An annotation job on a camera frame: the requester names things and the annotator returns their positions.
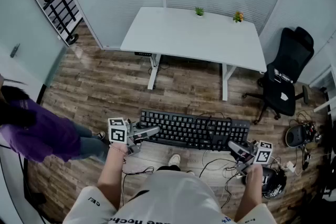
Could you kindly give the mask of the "white table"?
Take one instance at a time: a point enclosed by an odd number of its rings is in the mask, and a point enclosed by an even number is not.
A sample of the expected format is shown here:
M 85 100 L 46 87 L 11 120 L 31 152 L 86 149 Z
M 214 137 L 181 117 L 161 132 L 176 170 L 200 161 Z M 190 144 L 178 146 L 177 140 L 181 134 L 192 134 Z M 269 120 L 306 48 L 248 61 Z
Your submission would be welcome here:
M 266 72 L 256 27 L 231 17 L 193 10 L 142 7 L 131 24 L 121 50 L 151 53 L 153 89 L 162 55 L 215 62 L 222 66 L 222 98 L 228 99 L 228 79 L 237 67 Z

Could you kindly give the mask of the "black keyboard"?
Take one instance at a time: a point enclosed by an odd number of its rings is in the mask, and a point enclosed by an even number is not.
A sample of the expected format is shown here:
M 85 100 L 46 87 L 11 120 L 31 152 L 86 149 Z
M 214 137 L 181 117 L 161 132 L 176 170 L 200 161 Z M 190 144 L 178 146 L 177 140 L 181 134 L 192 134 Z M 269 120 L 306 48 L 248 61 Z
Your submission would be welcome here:
M 158 134 L 146 139 L 152 143 L 220 152 L 229 151 L 230 140 L 246 145 L 250 122 L 206 113 L 189 115 L 143 109 L 139 126 L 160 127 Z

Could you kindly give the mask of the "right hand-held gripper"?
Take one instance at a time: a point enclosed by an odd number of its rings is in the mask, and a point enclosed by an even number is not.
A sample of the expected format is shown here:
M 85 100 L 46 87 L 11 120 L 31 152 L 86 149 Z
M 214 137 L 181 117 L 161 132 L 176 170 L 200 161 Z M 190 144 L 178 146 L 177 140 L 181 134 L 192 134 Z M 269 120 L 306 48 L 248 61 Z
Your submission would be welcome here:
M 235 141 L 228 142 L 231 156 L 237 161 L 237 171 L 246 174 L 246 169 L 252 164 L 267 165 L 272 154 L 272 143 L 253 141 L 243 146 Z

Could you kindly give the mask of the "black headset with white marks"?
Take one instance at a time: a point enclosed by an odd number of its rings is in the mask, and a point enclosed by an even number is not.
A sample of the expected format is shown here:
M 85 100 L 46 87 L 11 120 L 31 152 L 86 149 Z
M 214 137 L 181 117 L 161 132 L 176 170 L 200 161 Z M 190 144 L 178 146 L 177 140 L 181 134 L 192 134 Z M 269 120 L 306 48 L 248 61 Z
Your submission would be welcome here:
M 270 167 L 263 166 L 262 195 L 267 198 L 275 198 L 280 195 L 287 182 L 285 170 L 280 168 L 275 170 Z

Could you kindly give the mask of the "black round device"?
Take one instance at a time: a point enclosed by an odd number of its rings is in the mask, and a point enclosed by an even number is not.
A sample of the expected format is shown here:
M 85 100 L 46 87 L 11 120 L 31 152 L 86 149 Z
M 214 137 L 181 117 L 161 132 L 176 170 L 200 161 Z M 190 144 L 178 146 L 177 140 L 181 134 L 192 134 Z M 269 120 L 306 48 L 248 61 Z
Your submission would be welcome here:
M 288 147 L 299 147 L 306 141 L 306 129 L 303 124 L 290 127 L 285 135 L 285 143 Z

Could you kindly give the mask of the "person's right forearm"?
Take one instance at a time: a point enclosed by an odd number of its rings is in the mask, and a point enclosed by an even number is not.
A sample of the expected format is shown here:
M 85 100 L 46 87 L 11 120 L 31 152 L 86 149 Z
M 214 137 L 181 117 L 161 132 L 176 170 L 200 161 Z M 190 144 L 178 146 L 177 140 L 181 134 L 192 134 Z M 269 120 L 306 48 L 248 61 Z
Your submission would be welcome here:
M 263 168 L 252 164 L 247 169 L 246 187 L 235 216 L 235 222 L 242 220 L 251 210 L 262 203 Z

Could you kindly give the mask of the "person's left forearm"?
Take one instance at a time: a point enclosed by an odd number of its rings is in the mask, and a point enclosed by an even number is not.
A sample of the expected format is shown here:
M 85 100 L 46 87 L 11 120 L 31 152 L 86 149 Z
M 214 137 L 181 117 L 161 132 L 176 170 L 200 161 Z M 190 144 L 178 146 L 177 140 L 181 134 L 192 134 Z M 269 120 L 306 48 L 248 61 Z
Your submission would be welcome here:
M 121 179 L 124 158 L 128 155 L 126 144 L 113 143 L 98 179 L 97 187 L 116 210 L 120 207 Z

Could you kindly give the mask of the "person's white printed shirt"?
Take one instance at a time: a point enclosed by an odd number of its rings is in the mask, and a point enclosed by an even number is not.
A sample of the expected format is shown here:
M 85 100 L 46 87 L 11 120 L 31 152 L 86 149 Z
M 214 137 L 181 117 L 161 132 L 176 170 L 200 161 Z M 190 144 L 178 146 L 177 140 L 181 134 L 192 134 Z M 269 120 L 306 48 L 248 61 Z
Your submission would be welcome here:
M 160 170 L 117 210 L 95 186 L 85 187 L 63 224 L 276 224 L 264 204 L 235 222 L 221 212 L 212 190 L 185 172 Z

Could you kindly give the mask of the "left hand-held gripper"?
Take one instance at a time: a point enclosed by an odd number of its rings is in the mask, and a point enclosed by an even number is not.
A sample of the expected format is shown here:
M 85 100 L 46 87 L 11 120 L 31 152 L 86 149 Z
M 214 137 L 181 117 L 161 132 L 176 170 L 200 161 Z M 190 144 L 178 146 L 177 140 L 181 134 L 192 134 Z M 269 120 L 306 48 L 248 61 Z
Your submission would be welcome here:
M 141 149 L 141 142 L 136 140 L 145 139 L 156 135 L 160 131 L 159 126 L 137 128 L 135 123 L 124 118 L 108 118 L 108 137 L 109 142 L 121 143 L 128 147 L 128 155 L 137 154 Z

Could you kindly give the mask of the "black metal rack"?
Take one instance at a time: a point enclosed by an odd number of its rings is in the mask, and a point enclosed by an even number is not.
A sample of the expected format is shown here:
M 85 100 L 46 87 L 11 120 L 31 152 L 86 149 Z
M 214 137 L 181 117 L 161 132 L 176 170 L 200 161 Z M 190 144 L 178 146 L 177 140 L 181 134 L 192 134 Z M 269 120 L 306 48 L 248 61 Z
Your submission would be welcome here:
M 43 10 L 67 44 L 72 45 L 77 41 L 79 36 L 74 31 L 82 17 L 74 0 L 50 0 Z

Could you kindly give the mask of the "grey handheld device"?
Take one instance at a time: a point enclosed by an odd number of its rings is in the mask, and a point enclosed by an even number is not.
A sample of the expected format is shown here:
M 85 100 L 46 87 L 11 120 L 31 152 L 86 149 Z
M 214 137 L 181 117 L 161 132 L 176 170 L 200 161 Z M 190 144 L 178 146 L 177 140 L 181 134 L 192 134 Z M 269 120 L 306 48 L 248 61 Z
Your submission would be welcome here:
M 288 76 L 286 76 L 283 73 L 280 73 L 277 69 L 274 69 L 274 74 L 275 74 L 275 80 L 277 82 L 281 83 L 282 81 L 285 81 L 293 84 L 293 81 Z

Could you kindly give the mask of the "black office chair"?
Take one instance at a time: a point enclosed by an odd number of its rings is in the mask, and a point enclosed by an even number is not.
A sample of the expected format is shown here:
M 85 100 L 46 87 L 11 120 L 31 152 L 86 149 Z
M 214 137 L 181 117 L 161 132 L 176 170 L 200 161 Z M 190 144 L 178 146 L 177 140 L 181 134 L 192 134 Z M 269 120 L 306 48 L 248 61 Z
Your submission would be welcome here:
M 302 27 L 295 30 L 284 28 L 281 32 L 278 53 L 273 62 L 267 65 L 267 71 L 257 84 L 262 87 L 263 93 L 244 93 L 247 96 L 263 100 L 264 106 L 258 119 L 258 124 L 267 108 L 275 112 L 275 120 L 282 115 L 293 116 L 296 110 L 296 101 L 303 98 L 308 104 L 308 91 L 302 87 L 300 94 L 295 94 L 295 83 L 298 81 L 304 67 L 314 55 L 314 40 Z

